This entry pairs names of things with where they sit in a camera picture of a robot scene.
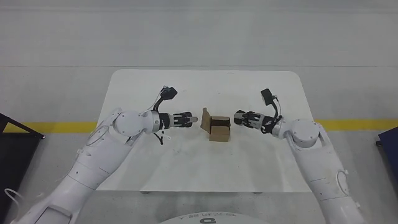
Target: white cable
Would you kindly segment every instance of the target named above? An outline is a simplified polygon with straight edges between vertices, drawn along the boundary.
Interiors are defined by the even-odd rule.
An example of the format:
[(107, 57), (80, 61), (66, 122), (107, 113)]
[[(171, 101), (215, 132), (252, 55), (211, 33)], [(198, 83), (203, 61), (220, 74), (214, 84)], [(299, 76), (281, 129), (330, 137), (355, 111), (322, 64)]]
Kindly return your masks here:
[[(54, 182), (58, 182), (59, 180), (64, 179), (64, 178), (69, 174), (69, 172), (70, 172), (71, 170), (72, 170), (72, 167), (69, 169), (69, 171), (68, 171), (65, 175), (63, 175), (62, 177), (58, 178), (58, 179), (55, 180)], [(43, 190), (43, 192), (41, 192), (41, 193), (39, 193), (38, 195), (36, 195), (35, 198), (34, 198), (33, 200), (37, 200), (39, 197), (42, 197), (42, 196), (44, 195), (44, 192), (45, 192), (45, 191), (48, 191), (49, 188), (50, 188), (50, 186), (48, 185), (48, 186), (45, 188), (45, 190)]]
[(10, 195), (9, 191), (14, 193), (15, 195), (17, 195), (22, 200), (25, 200), (25, 198), (23, 196), (21, 196), (20, 193), (16, 192), (13, 189), (9, 189), (9, 188), (4, 189), (4, 193), (17, 205), (17, 216), (11, 221), (11, 223), (13, 223), (19, 217), (19, 212), (21, 211), (21, 206), (19, 205), (19, 202), (17, 201), (17, 199), (15, 199), (12, 195)]
[(162, 91), (163, 91), (163, 88), (165, 88), (165, 86), (163, 86), (162, 89), (161, 89), (161, 90), (159, 91), (159, 93), (157, 94), (156, 99), (155, 99), (155, 102), (154, 102), (150, 107), (148, 107), (145, 111), (148, 111), (149, 109), (151, 109), (151, 108), (156, 104), (157, 99), (159, 98), (160, 94), (161, 94)]
[(279, 115), (282, 115), (282, 108), (280, 107), (279, 100), (277, 100), (277, 101), (278, 101), (278, 105), (279, 105)]
[(165, 130), (166, 130), (166, 129), (164, 129), (164, 122), (163, 122), (163, 127), (162, 127), (162, 129), (158, 130), (158, 132), (160, 131), (159, 137), (161, 137), (161, 138), (167, 138), (168, 140), (172, 140), (172, 137), (170, 137), (170, 136), (164, 134), (164, 131), (165, 131)]

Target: tabletop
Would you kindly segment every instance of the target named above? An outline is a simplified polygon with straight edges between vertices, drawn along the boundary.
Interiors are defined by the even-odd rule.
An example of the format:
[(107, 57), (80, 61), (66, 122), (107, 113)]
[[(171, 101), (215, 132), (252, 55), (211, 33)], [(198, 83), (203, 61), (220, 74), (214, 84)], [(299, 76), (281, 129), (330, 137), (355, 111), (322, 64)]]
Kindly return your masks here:
[(154, 135), (143, 135), (120, 168), (98, 190), (172, 192), (309, 192), (286, 140), (231, 123), (229, 142), (210, 142), (200, 129), (202, 108), (213, 116), (237, 110), (274, 115), (260, 91), (278, 96), (286, 119), (312, 114), (298, 75), (293, 72), (118, 70), (111, 78), (99, 122), (116, 107), (143, 111), (160, 89), (172, 86), (177, 96), (159, 112), (191, 111), (199, 122), (172, 128), (161, 146)]

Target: open cardboard box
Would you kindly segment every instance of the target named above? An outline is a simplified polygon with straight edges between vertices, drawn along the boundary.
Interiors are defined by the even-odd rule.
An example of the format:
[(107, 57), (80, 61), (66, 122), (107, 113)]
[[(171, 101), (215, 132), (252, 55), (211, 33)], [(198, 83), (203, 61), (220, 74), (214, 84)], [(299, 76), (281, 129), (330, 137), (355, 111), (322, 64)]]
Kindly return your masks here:
[(210, 116), (207, 108), (203, 109), (200, 127), (209, 133), (209, 140), (228, 142), (231, 131), (231, 120), (224, 116)]

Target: yellow line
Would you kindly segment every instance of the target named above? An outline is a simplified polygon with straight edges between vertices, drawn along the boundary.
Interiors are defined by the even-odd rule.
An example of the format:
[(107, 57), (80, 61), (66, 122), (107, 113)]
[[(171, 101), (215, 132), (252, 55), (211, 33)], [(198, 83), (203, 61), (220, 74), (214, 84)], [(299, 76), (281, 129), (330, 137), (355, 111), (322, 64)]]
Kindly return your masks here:
[[(327, 131), (388, 130), (398, 126), (398, 119), (316, 119)], [(24, 125), (43, 134), (49, 133), (90, 133), (96, 122), (27, 122)], [(5, 133), (21, 130), (8, 124)]]
[(398, 126), (398, 119), (316, 119), (327, 131), (388, 130)]
[[(27, 127), (43, 134), (48, 133), (90, 133), (95, 129), (97, 122), (26, 122)], [(18, 133), (21, 129), (8, 124), (5, 133)]]

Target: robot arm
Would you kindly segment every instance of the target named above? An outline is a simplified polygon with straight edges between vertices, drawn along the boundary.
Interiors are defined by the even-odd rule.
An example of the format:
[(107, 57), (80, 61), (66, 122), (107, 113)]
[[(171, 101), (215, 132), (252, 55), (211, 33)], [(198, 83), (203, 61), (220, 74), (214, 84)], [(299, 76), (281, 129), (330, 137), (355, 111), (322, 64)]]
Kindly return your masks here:
[(190, 112), (159, 113), (164, 100), (171, 100), (177, 91), (164, 87), (153, 110), (143, 113), (115, 109), (90, 134), (86, 145), (78, 150), (78, 157), (67, 176), (46, 198), (35, 204), (19, 224), (73, 224), (89, 198), (125, 160), (133, 145), (143, 134), (155, 134), (171, 127), (191, 127), (198, 118)]
[[(276, 99), (271, 93), (264, 96), (263, 92), (266, 104)], [(305, 119), (285, 121), (281, 116), (269, 117), (244, 111), (238, 111), (234, 115), (234, 122), (260, 129), (263, 133), (270, 133), (279, 139), (286, 138), (303, 178), (318, 200), (327, 224), (366, 223), (349, 194), (346, 183), (348, 172), (320, 124)], [(317, 142), (320, 142), (320, 147), (315, 145)]]

